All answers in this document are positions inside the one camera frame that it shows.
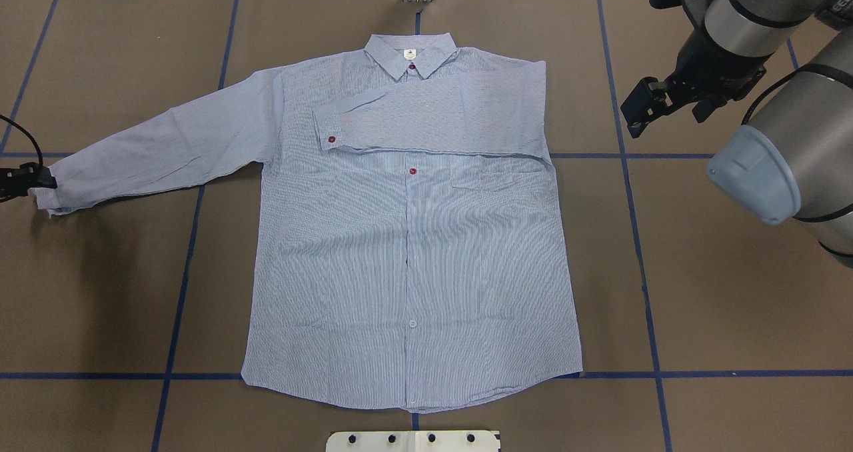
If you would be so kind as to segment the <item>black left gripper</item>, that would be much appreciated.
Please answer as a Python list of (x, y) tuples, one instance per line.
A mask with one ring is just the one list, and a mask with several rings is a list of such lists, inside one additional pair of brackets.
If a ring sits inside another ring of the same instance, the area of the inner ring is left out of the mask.
[(1, 167), (1, 203), (26, 197), (33, 188), (57, 188), (56, 178), (47, 166), (30, 161), (18, 167)]

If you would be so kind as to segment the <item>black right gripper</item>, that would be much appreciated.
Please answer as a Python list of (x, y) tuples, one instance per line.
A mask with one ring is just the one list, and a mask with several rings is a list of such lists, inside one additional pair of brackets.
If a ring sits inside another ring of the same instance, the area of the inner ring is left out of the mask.
[(740, 56), (713, 42), (706, 31), (694, 31), (665, 79), (644, 77), (620, 109), (631, 138), (639, 138), (658, 118), (686, 105), (702, 123), (730, 101), (743, 99), (766, 73), (767, 57)]

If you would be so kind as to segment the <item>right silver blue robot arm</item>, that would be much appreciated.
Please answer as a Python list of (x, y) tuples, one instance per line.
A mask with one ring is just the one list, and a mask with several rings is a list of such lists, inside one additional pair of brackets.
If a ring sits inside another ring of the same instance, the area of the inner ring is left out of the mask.
[(795, 220), (831, 257), (852, 263), (851, 0), (650, 0), (682, 8), (692, 33), (665, 79), (645, 77), (620, 106), (630, 136), (684, 106), (703, 122), (744, 99), (808, 18), (835, 30), (813, 60), (762, 91), (707, 175), (769, 225)]

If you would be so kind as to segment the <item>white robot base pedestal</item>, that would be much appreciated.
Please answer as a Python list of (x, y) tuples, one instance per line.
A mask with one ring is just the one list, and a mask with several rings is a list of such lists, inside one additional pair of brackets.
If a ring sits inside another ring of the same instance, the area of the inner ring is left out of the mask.
[(499, 431), (339, 431), (326, 451), (500, 451)]

